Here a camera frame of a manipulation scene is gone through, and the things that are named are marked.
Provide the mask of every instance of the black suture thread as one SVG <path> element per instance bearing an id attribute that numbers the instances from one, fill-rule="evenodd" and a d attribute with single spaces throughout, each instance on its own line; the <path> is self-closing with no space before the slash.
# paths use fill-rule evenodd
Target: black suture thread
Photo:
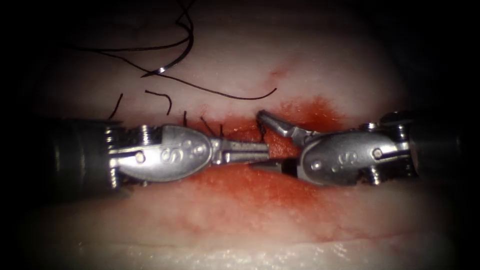
<path id="1" fill-rule="evenodd" d="M 122 100 L 123 97 L 124 97 L 124 93 L 121 93 L 121 94 L 120 94 L 120 97 L 119 97 L 118 100 L 116 101 L 115 108 L 113 109 L 113 111 L 111 112 L 110 116 L 108 117 L 108 120 L 111 120 L 111 119 L 115 116 L 115 114 L 117 113 L 117 109 L 119 108 L 120 101 Z"/>
<path id="2" fill-rule="evenodd" d="M 183 111 L 183 126 L 187 127 L 187 111 Z"/>
<path id="3" fill-rule="evenodd" d="M 270 96 L 270 95 L 273 94 L 275 91 L 277 91 L 277 88 L 274 88 L 274 89 L 273 89 L 272 91 L 270 91 L 269 93 L 267 93 L 267 94 L 265 94 L 265 95 L 262 95 L 262 96 L 259 96 L 259 97 L 240 97 L 240 96 L 234 96 L 234 95 L 229 95 L 229 94 L 226 94 L 226 93 L 222 93 L 222 92 L 210 90 L 210 89 L 207 89 L 207 88 L 204 88 L 204 87 L 195 85 L 195 84 L 193 84 L 193 83 L 190 83 L 190 82 L 187 82 L 187 81 L 184 81 L 184 80 L 182 80 L 182 79 L 175 78 L 175 77 L 172 77 L 172 76 L 163 75 L 163 74 L 155 74 L 155 75 L 156 75 L 156 76 L 163 77 L 163 78 L 167 78 L 167 79 L 171 79 L 171 80 L 177 81 L 177 82 L 179 82 L 179 83 L 182 83 L 182 84 L 191 86 L 191 87 L 193 87 L 193 88 L 196 88 L 196 89 L 199 89 L 199 90 L 208 92 L 208 93 L 212 93 L 212 94 L 215 94 L 215 95 L 219 95 L 219 96 L 226 97 L 226 98 L 233 99 L 233 100 L 240 100 L 240 101 L 256 101 L 256 100 L 261 100 L 261 99 L 264 99 L 264 98 Z"/>
<path id="4" fill-rule="evenodd" d="M 207 124 L 207 121 L 205 121 L 205 119 L 202 116 L 200 116 L 200 120 L 203 122 L 208 132 L 210 132 L 212 136 L 216 136 L 214 131 L 210 128 L 209 124 Z"/>
<path id="5" fill-rule="evenodd" d="M 161 45 L 161 46 L 153 46 L 153 47 L 138 47 L 138 48 L 90 48 L 90 47 L 77 46 L 77 45 L 69 44 L 66 42 L 62 42 L 61 44 L 64 47 L 75 49 L 78 51 L 85 51 L 85 52 L 92 52 L 92 53 L 98 53 L 98 52 L 117 53 L 117 52 L 142 52 L 142 51 L 163 50 L 163 49 L 176 47 L 180 44 L 187 42 L 189 39 L 190 39 L 190 36 L 187 36 L 186 38 L 169 45 Z"/>
<path id="6" fill-rule="evenodd" d="M 170 110 L 172 109 L 172 99 L 170 98 L 169 95 L 167 95 L 167 94 L 155 93 L 155 92 L 148 91 L 148 90 L 145 90 L 145 93 L 167 98 L 167 99 L 168 99 L 168 102 L 170 103 L 170 105 L 168 106 L 168 111 L 166 112 L 166 115 L 169 115 L 169 114 L 170 114 Z"/>
<path id="7" fill-rule="evenodd" d="M 180 7 L 181 7 L 182 10 L 183 10 L 183 13 L 178 17 L 178 19 L 175 20 L 175 24 L 179 25 L 178 22 L 179 22 L 180 19 L 188 12 L 188 10 L 192 7 L 192 5 L 194 4 L 195 1 L 196 1 L 196 0 L 193 0 L 186 8 L 184 8 L 184 7 L 182 6 L 182 4 L 179 3 Z M 192 24 L 191 24 L 190 30 L 193 32 L 193 25 L 192 25 Z M 93 53 L 98 53 L 98 52 L 111 52 L 111 53 L 115 53 L 115 52 L 155 51 L 155 50 L 164 50 L 164 49 L 173 48 L 173 47 L 176 47 L 176 46 L 178 46 L 178 45 L 180 45 L 180 44 L 183 44 L 183 43 L 187 42 L 187 41 L 190 39 L 190 37 L 191 37 L 188 29 L 187 29 L 187 33 L 188 33 L 188 36 L 185 37 L 184 39 L 180 40 L 180 41 L 177 41 L 177 42 L 175 42 L 175 43 L 168 44 L 168 45 L 153 46 L 153 47 L 91 48 L 91 47 L 76 46 L 76 45 L 73 45 L 73 44 L 68 44 L 68 43 L 66 43 L 66 42 L 61 42 L 61 44 L 62 44 L 64 47 L 67 47 L 67 48 L 75 49 L 75 50 L 78 50 L 78 51 L 93 52 Z"/>
<path id="8" fill-rule="evenodd" d="M 256 121 L 256 127 L 258 128 L 258 131 L 260 132 L 260 142 L 264 143 L 265 142 L 265 134 L 267 133 L 267 130 L 265 129 L 264 124 L 262 124 L 260 121 Z"/>
<path id="9" fill-rule="evenodd" d="M 223 137 L 225 137 L 225 135 L 224 135 L 224 125 L 220 124 L 220 138 L 223 139 Z"/>
<path id="10" fill-rule="evenodd" d="M 195 2 L 195 0 L 193 0 L 189 7 L 187 9 L 189 9 L 192 4 Z M 73 47 L 70 47 L 70 49 L 74 49 L 74 50 L 79 50 L 79 51 L 82 51 L 81 49 L 78 49 L 77 47 L 73 46 Z M 103 52 L 103 51 L 99 51 L 99 50 L 96 50 L 96 49 L 90 49 L 90 50 L 86 50 L 88 52 L 91 52 L 91 53 L 97 53 L 97 54 L 100 54 L 100 55 L 104 55 L 104 56 L 107 56 L 107 57 L 111 57 L 111 58 L 115 58 L 115 59 L 120 59 L 122 60 L 123 62 L 131 65 L 132 67 L 138 69 L 138 70 L 141 70 L 145 73 L 149 73 L 150 71 L 146 68 L 143 68 L 135 63 L 133 63 L 132 61 L 124 58 L 124 57 L 121 57 L 121 56 L 118 56 L 118 55 L 115 55 L 115 54 L 111 54 L 111 53 L 107 53 L 107 52 Z M 175 78 L 175 77 L 172 77 L 172 76 L 168 76 L 168 75 L 163 75 L 163 74 L 155 74 L 159 77 L 163 77 L 163 78 L 167 78 L 167 79 L 170 79 L 170 80 L 174 80 L 174 81 L 177 81 L 181 84 L 185 84 L 185 85 L 188 85 L 190 87 L 193 87 L 193 88 L 196 88 L 196 89 L 199 89 L 199 90 L 202 90 L 202 91 L 205 91 L 205 92 L 208 92 L 208 93 L 211 93 L 211 94 L 214 94 L 214 95 L 219 95 L 219 96 L 222 96 L 222 97 L 226 97 L 226 98 L 229 98 L 229 99 L 233 99 L 233 100 L 241 100 L 241 101 L 255 101 L 255 100 L 261 100 L 261 99 L 264 99 L 268 96 L 270 96 L 271 94 L 273 94 L 275 91 L 277 91 L 277 88 L 274 88 L 272 91 L 270 91 L 269 93 L 267 93 L 266 95 L 263 95 L 263 96 L 259 96 L 259 97 L 240 97 L 240 96 L 234 96 L 234 95 L 229 95 L 229 94 L 225 94 L 225 93 L 222 93 L 222 92 L 218 92 L 218 91 L 214 91 L 214 90 L 210 90 L 210 89 L 207 89 L 207 88 L 204 88 L 204 87 L 201 87 L 201 86 L 198 86 L 198 85 L 195 85 L 193 83 L 189 83 L 187 81 L 184 81 L 182 79 L 179 79 L 179 78 Z"/>
<path id="11" fill-rule="evenodd" d="M 142 78 L 145 78 L 145 77 L 148 77 L 148 76 L 151 76 L 151 75 L 155 75 L 155 74 L 159 74 L 160 69 L 163 70 L 162 73 L 165 72 L 166 70 L 168 70 L 168 69 L 174 67 L 176 64 L 180 63 L 190 53 L 190 51 L 192 50 L 192 47 L 194 46 L 194 34 L 185 24 L 183 24 L 181 22 L 179 22 L 178 24 L 180 26 L 184 27 L 188 31 L 188 35 L 190 37 L 188 39 L 188 45 L 187 45 L 186 49 L 180 54 L 180 56 L 178 56 L 172 62 L 164 65 L 163 67 L 159 67 L 155 70 L 151 70 L 151 71 L 147 72 L 146 74 L 141 76 Z"/>
<path id="12" fill-rule="evenodd" d="M 172 62 L 164 65 L 163 67 L 159 67 L 155 70 L 147 72 L 146 74 L 141 76 L 142 78 L 149 77 L 149 76 L 155 75 L 155 74 L 163 73 L 166 70 L 174 67 L 176 64 L 180 63 L 185 57 L 187 57 L 187 55 L 192 50 L 192 47 L 194 46 L 194 23 L 193 23 L 192 19 L 190 18 L 189 12 L 185 9 L 184 5 L 180 1 L 177 1 L 177 3 L 183 10 L 182 16 L 185 15 L 186 19 L 188 20 L 188 23 L 190 24 L 190 28 L 188 28 L 185 24 L 181 23 L 180 22 L 181 17 L 175 22 L 177 25 L 183 27 L 188 32 L 188 37 L 189 37 L 188 45 L 185 48 L 185 50 L 180 54 L 180 56 L 178 56 Z"/>

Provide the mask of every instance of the screw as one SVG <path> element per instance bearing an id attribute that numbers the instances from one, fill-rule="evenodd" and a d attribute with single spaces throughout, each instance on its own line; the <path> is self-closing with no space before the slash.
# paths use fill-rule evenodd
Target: screw
<path id="1" fill-rule="evenodd" d="M 140 163 L 140 164 L 144 163 L 144 162 L 145 162 L 145 155 L 144 155 L 144 153 L 142 153 L 142 152 L 137 152 L 137 153 L 135 154 L 135 159 L 136 159 L 136 162 L 138 162 L 138 163 Z"/>
<path id="2" fill-rule="evenodd" d="M 376 158 L 376 159 L 379 159 L 382 157 L 382 150 L 380 150 L 379 148 L 376 148 L 373 150 L 373 156 Z"/>
<path id="3" fill-rule="evenodd" d="M 318 171 L 322 168 L 322 162 L 320 160 L 315 160 L 311 163 L 311 169 L 314 171 Z"/>

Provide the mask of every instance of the red blood stain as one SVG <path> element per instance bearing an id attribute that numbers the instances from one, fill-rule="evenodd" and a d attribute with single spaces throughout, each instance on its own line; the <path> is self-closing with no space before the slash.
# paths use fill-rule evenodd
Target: red blood stain
<path id="1" fill-rule="evenodd" d="M 313 98 L 310 103 L 286 102 L 273 113 L 289 122 L 316 131 L 342 129 L 342 114 L 333 111 L 329 102 L 321 97 Z M 234 117 L 224 123 L 208 121 L 207 124 L 217 135 L 222 124 L 225 137 L 231 140 L 259 142 L 261 139 L 255 119 Z M 189 121 L 188 126 L 208 133 L 206 125 L 201 121 Z M 281 137 L 271 130 L 267 129 L 264 139 L 269 145 L 272 158 L 296 157 L 300 153 L 300 149 L 292 144 L 291 139 Z M 272 200 L 275 200 L 279 207 L 301 206 L 312 200 L 313 194 L 318 191 L 317 187 L 298 179 L 254 170 L 245 164 L 213 166 L 186 181 L 194 181 L 232 198 L 240 198 L 247 193 L 253 198 L 252 206 L 255 207 Z"/>

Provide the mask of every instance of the sutured incision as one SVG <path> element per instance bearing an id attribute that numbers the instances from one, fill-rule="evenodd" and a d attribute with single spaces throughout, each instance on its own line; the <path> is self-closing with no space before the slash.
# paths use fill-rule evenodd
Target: sutured incision
<path id="1" fill-rule="evenodd" d="M 187 127 L 187 111 L 183 111 L 183 126 Z"/>
<path id="2" fill-rule="evenodd" d="M 209 126 L 209 124 L 207 123 L 207 121 L 205 121 L 205 119 L 204 119 L 202 116 L 200 116 L 200 120 L 203 122 L 203 124 L 205 125 L 206 129 L 208 130 L 208 132 L 210 132 L 210 134 L 211 134 L 212 136 L 216 136 L 216 135 L 215 135 L 215 132 L 212 130 L 212 128 Z"/>
<path id="3" fill-rule="evenodd" d="M 258 128 L 258 131 L 260 132 L 260 142 L 264 143 L 265 142 L 265 134 L 267 133 L 267 130 L 265 129 L 264 124 L 262 124 L 260 121 L 256 121 L 256 127 Z"/>
<path id="4" fill-rule="evenodd" d="M 166 111 L 166 115 L 170 114 L 170 110 L 172 109 L 172 99 L 170 98 L 169 95 L 161 94 L 161 93 L 155 93 L 155 92 L 148 91 L 148 90 L 145 90 L 145 93 L 167 98 L 170 105 L 168 106 L 168 110 Z"/>
<path id="5" fill-rule="evenodd" d="M 110 116 L 108 117 L 108 120 L 112 120 L 112 118 L 115 116 L 115 114 L 117 113 L 117 110 L 119 108 L 119 105 L 120 105 L 120 101 L 122 100 L 122 98 L 124 97 L 124 93 L 121 93 L 120 94 L 120 97 L 118 98 L 118 100 L 116 101 L 116 105 L 115 105 L 115 108 L 113 109 L 113 111 L 111 112 Z"/>

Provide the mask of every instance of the metal jaw tip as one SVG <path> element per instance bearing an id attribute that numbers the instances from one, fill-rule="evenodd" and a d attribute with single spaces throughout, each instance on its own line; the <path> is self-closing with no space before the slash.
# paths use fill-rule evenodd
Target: metal jaw tip
<path id="1" fill-rule="evenodd" d="M 266 110 L 259 111 L 256 115 L 256 119 L 265 126 L 274 130 L 276 133 L 280 134 L 282 137 L 291 138 L 293 140 L 293 144 L 299 147 L 305 146 L 305 144 L 313 137 L 325 134 L 322 132 L 300 128 L 292 123 L 280 119 Z"/>
<path id="2" fill-rule="evenodd" d="M 213 147 L 213 165 L 252 163 L 270 158 L 269 146 L 260 142 L 233 141 L 220 138 L 210 139 Z"/>

